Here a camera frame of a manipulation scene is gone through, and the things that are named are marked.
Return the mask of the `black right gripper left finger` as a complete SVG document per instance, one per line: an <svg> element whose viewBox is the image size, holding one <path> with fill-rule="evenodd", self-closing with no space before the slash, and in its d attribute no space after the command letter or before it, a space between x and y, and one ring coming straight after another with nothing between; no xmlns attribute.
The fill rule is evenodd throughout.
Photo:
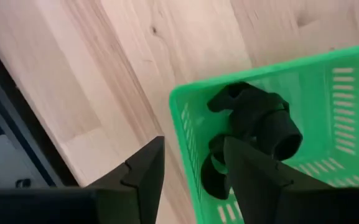
<svg viewBox="0 0 359 224"><path fill-rule="evenodd" d="M157 136L89 185L99 224L155 224L165 172L165 138Z"/></svg>

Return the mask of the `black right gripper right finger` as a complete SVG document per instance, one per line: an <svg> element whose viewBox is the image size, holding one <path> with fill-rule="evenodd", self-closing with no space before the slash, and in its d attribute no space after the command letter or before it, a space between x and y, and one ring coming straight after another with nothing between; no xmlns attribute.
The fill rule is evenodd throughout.
<svg viewBox="0 0 359 224"><path fill-rule="evenodd" d="M234 137L225 138L223 153L246 224L307 224L307 197L332 188Z"/></svg>

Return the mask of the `green plastic basket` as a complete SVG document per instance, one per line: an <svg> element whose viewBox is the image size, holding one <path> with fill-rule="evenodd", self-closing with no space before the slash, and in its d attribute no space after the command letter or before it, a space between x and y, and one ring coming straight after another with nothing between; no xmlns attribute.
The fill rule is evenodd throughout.
<svg viewBox="0 0 359 224"><path fill-rule="evenodd" d="M228 131L229 111L208 101L226 85L247 82L282 96L303 141L286 164L334 187L359 187L359 45L177 86L169 107L197 224L243 224L234 195L204 191L208 142Z"/></svg>

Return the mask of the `black aluminium table frame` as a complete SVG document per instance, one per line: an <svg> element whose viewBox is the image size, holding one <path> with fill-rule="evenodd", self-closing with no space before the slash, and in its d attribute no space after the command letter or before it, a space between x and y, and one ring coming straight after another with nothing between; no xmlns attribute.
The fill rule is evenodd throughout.
<svg viewBox="0 0 359 224"><path fill-rule="evenodd" d="M49 186L79 186L0 59L0 126Z"/></svg>

